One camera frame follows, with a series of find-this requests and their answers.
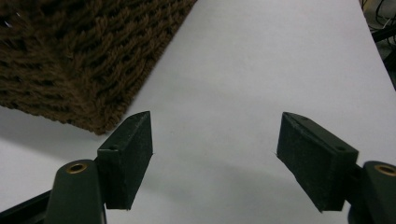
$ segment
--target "white table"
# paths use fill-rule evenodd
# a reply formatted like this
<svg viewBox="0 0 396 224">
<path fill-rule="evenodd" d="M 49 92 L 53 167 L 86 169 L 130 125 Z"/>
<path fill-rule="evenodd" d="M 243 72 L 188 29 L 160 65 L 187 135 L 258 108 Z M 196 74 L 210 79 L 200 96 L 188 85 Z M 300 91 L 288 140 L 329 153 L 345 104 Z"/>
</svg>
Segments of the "white table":
<svg viewBox="0 0 396 224">
<path fill-rule="evenodd" d="M 128 115 L 151 111 L 155 154 L 108 223 L 347 223 L 319 213 L 276 158 L 283 111 L 368 160 L 396 163 L 396 92 L 356 0 L 199 0 Z M 95 136 L 0 108 L 0 211 L 94 159 Z"/>
</svg>

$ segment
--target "brown wicker basket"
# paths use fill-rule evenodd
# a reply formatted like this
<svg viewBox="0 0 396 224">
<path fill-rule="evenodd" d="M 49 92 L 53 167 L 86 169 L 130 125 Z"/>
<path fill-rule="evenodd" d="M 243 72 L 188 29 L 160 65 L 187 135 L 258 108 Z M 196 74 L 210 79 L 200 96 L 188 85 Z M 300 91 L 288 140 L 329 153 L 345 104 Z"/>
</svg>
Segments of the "brown wicker basket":
<svg viewBox="0 0 396 224">
<path fill-rule="evenodd" d="M 112 130 L 195 2 L 0 1 L 0 105 Z"/>
</svg>

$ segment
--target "screw hole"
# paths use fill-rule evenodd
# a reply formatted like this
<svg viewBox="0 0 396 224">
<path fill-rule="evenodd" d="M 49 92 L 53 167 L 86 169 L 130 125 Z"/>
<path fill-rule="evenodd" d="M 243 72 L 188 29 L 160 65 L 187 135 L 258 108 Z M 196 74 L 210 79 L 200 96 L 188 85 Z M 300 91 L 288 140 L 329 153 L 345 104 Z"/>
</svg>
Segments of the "screw hole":
<svg viewBox="0 0 396 224">
<path fill-rule="evenodd" d="M 396 176 L 396 169 L 388 165 L 377 165 L 375 169 L 384 175 Z"/>
<path fill-rule="evenodd" d="M 347 151 L 347 149 L 344 148 L 344 147 L 336 147 L 336 148 L 337 148 L 337 150 L 339 150 L 339 151 Z"/>
<path fill-rule="evenodd" d="M 71 166 L 69 166 L 66 170 L 67 173 L 74 175 L 83 172 L 85 169 L 87 169 L 87 164 L 85 163 L 76 163 Z"/>
<path fill-rule="evenodd" d="M 116 150 L 117 148 L 119 148 L 118 145 L 113 145 L 113 146 L 109 147 L 109 149 L 111 149 L 111 150 Z"/>
</svg>

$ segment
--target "brass insert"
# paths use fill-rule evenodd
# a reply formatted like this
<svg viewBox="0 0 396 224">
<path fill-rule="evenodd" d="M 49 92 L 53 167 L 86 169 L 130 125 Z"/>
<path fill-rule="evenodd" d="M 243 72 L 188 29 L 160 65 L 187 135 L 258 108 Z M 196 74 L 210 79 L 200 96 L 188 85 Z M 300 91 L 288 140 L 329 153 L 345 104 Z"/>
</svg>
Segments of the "brass insert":
<svg viewBox="0 0 396 224">
<path fill-rule="evenodd" d="M 379 164 L 375 166 L 375 169 L 381 174 L 396 176 L 396 169 L 392 166 Z"/>
<path fill-rule="evenodd" d="M 67 167 L 66 172 L 70 175 L 78 174 L 87 169 L 88 165 L 85 163 L 75 163 Z"/>
</svg>

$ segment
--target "wicker basket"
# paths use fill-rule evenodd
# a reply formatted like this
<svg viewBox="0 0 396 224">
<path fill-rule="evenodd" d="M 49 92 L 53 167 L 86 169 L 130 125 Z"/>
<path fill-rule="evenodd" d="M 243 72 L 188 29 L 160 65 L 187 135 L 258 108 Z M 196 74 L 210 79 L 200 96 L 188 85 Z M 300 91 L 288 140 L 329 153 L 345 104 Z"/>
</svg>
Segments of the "wicker basket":
<svg viewBox="0 0 396 224">
<path fill-rule="evenodd" d="M 0 2 L 0 105 L 112 130 L 196 0 Z"/>
</svg>

